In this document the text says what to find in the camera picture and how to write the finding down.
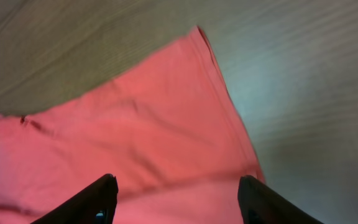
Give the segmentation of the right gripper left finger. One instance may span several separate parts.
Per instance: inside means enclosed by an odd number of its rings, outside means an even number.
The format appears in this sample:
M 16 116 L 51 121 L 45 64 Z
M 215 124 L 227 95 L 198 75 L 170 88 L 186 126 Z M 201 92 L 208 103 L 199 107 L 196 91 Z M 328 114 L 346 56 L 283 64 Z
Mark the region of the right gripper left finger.
M 116 178 L 105 174 L 32 224 L 112 224 L 118 191 Z

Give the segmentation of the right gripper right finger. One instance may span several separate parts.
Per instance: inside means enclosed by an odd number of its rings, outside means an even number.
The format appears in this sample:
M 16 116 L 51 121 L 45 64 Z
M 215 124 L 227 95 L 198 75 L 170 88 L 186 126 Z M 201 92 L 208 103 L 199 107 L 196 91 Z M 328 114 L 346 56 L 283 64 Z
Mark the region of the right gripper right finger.
M 240 178 L 237 199 L 244 224 L 323 224 L 251 175 Z

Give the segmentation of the red t-shirt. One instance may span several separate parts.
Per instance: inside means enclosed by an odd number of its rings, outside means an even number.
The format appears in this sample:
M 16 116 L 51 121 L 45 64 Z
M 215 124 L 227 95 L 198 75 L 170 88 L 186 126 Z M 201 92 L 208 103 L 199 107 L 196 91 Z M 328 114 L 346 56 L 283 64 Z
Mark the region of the red t-shirt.
M 204 32 L 47 111 L 0 116 L 0 223 L 31 223 L 104 174 L 115 223 L 241 223 L 263 174 Z

